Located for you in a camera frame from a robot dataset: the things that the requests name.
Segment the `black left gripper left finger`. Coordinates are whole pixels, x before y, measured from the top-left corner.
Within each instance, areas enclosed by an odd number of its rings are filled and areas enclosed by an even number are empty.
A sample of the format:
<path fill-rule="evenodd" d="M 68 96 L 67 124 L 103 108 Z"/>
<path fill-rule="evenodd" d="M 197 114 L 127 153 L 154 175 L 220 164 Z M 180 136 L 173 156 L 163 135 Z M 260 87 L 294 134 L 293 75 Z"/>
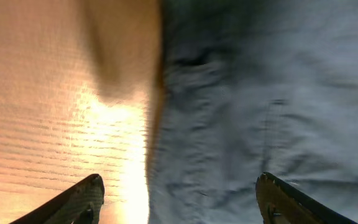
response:
<path fill-rule="evenodd" d="M 12 224 L 98 224 L 104 183 L 91 174 Z"/>

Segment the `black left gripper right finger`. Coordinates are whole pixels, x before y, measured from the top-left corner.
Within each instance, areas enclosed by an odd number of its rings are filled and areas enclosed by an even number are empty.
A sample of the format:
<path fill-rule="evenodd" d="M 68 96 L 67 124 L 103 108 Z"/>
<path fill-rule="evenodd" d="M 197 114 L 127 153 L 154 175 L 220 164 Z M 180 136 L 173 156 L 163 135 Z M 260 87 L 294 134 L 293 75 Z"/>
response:
<path fill-rule="evenodd" d="M 255 191 L 264 224 L 357 224 L 269 172 L 258 177 Z"/>

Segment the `dark navy shorts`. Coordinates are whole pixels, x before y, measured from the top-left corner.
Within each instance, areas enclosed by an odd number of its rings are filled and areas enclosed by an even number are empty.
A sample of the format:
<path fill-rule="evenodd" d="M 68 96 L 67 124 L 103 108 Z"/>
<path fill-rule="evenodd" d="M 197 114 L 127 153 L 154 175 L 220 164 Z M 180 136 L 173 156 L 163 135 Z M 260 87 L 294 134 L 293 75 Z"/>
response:
<path fill-rule="evenodd" d="M 149 222 L 261 223 L 270 172 L 358 222 L 358 0 L 162 2 Z"/>

